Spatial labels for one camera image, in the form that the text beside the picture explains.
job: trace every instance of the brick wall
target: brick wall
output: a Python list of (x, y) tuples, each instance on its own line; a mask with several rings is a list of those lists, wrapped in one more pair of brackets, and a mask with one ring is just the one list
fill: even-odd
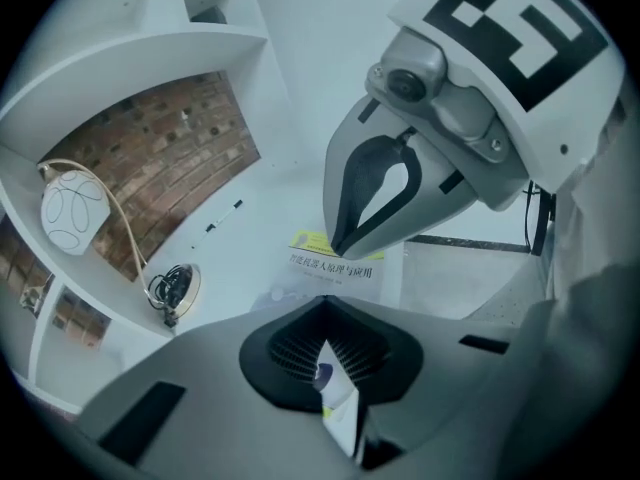
[(0, 281), (20, 299), (28, 287), (44, 286), (50, 272), (22, 241), (9, 217), (0, 222)]
[[(224, 73), (170, 82), (113, 105), (45, 158), (76, 160), (111, 189), (148, 259), (216, 190), (260, 157)], [(94, 247), (130, 280), (124, 224), (112, 212)]]

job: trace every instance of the white shelf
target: white shelf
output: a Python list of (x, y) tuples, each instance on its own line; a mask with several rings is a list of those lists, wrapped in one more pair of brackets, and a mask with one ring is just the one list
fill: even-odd
[(35, 332), (31, 343), (31, 351), (29, 352), (29, 372), (27, 379), (33, 384), (36, 382), (38, 360), (40, 358), (40, 349), (42, 348), (45, 332), (51, 325), (53, 313), (56, 310), (56, 305), (63, 291), (64, 284), (59, 277), (55, 277), (40, 307), (40, 314), (36, 320)]
[(13, 372), (13, 376), (16, 378), (16, 380), (18, 381), (18, 384), (20, 384), (20, 386), (22, 386), (23, 389), (31, 393), (36, 398), (41, 399), (43, 402), (49, 405), (53, 405), (54, 407), (57, 407), (58, 409), (62, 409), (63, 411), (66, 411), (70, 414), (80, 414), (80, 411), (82, 410), (82, 408), (79, 405), (70, 404), (69, 402), (65, 402), (64, 400), (61, 400), (60, 398), (57, 398), (51, 395), (47, 391), (44, 391), (39, 387), (37, 387), (32, 382), (29, 382), (27, 379), (25, 379), (22, 375), (20, 375), (16, 371)]
[(220, 23), (192, 23), (184, 26), (185, 32), (208, 32), (214, 34), (232, 34), (266, 41), (268, 36), (263, 29), (238, 25), (222, 25)]
[(122, 372), (116, 357), (75, 343), (64, 331), (49, 325), (40, 348), (35, 386), (55, 398), (84, 407)]
[(0, 143), (38, 161), (118, 101), (172, 80), (227, 69), (264, 41), (255, 29), (185, 24), (180, 31), (101, 43), (51, 67), (0, 109)]

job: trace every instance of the white paper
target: white paper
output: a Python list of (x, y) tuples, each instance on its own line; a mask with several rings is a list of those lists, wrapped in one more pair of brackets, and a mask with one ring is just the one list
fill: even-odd
[(271, 289), (251, 311), (302, 301), (318, 295), (355, 297), (379, 303), (384, 260), (349, 261), (291, 248), (286, 264), (274, 275)]
[(352, 457), (356, 444), (359, 394), (328, 342), (324, 343), (318, 355), (316, 388), (318, 381), (322, 385), (319, 391), (324, 425), (340, 448)]

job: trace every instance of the white ball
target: white ball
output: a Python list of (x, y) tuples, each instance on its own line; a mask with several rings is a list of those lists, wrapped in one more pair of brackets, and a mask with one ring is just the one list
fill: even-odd
[(47, 185), (40, 218), (49, 240), (79, 256), (109, 216), (107, 194), (95, 176), (68, 171)]

